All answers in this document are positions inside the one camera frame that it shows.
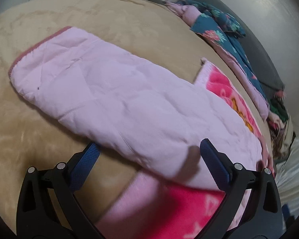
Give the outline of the pink quilted jacket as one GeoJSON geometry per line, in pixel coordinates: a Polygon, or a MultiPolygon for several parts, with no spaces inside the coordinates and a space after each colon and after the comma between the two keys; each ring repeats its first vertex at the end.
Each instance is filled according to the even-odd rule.
{"type": "Polygon", "coordinates": [[[216,94],[76,27],[26,51],[9,76],[71,132],[189,187],[217,188],[199,153],[203,139],[249,170],[262,159],[259,139],[216,94]]]}

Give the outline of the pile of assorted clothes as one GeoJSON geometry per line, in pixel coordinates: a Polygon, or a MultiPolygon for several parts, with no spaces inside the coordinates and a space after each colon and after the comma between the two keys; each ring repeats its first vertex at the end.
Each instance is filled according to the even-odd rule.
{"type": "Polygon", "coordinates": [[[285,93],[277,91],[269,100],[269,126],[270,139],[274,162],[286,161],[291,152],[291,145],[296,137],[291,115],[288,113],[285,104],[285,93]]]}

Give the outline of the shiny white curtain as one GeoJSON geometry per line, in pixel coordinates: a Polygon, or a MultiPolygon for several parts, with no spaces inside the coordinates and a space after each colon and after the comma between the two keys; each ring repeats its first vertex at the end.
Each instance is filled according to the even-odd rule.
{"type": "Polygon", "coordinates": [[[287,204],[292,215],[299,216],[299,136],[291,146],[287,161],[277,166],[276,185],[281,204],[287,204]]]}

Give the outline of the tan bed cover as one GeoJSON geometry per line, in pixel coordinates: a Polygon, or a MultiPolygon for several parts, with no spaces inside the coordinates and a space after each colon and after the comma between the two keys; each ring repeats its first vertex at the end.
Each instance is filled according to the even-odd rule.
{"type": "Polygon", "coordinates": [[[145,0],[34,0],[0,15],[0,215],[16,227],[27,168],[90,141],[100,159],[79,202],[107,238],[194,238],[222,199],[208,138],[233,162],[272,167],[268,115],[215,46],[211,12],[145,0]]]}

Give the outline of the blue floral pink quilt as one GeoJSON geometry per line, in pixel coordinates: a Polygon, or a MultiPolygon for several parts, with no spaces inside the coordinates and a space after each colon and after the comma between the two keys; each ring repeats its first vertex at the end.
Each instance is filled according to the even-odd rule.
{"type": "Polygon", "coordinates": [[[244,38],[246,33],[237,20],[210,4],[192,0],[177,3],[166,1],[165,6],[216,51],[240,81],[261,118],[266,120],[269,116],[269,103],[238,41],[239,38],[244,38]]]}

